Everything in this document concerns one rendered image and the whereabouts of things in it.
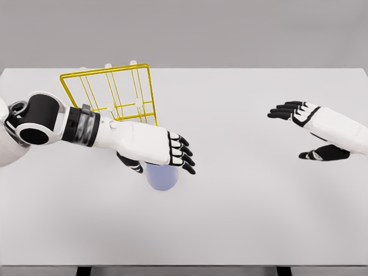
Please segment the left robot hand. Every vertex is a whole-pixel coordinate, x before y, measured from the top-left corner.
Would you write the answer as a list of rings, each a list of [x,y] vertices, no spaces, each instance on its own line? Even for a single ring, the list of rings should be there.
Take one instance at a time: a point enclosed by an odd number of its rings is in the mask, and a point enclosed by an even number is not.
[[[117,156],[135,172],[142,173],[140,164],[180,167],[194,175],[195,162],[189,142],[181,135],[164,127],[138,122],[121,122],[116,132]]]

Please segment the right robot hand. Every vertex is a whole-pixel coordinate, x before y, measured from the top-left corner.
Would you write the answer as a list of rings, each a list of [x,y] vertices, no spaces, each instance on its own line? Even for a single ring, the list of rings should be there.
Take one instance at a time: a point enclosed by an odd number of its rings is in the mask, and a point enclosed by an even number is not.
[[[313,136],[327,142],[327,145],[300,153],[298,156],[300,159],[331,162],[348,159],[352,154],[352,152],[331,142],[333,112],[329,108],[317,106],[310,102],[289,101],[271,109],[267,116],[291,121],[306,129]]]

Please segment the lavender cup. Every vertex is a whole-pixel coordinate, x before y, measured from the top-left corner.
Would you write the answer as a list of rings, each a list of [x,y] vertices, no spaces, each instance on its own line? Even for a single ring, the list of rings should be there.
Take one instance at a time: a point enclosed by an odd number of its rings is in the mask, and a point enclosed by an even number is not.
[[[154,165],[147,163],[148,183],[159,191],[170,190],[178,181],[178,169],[169,165]]]

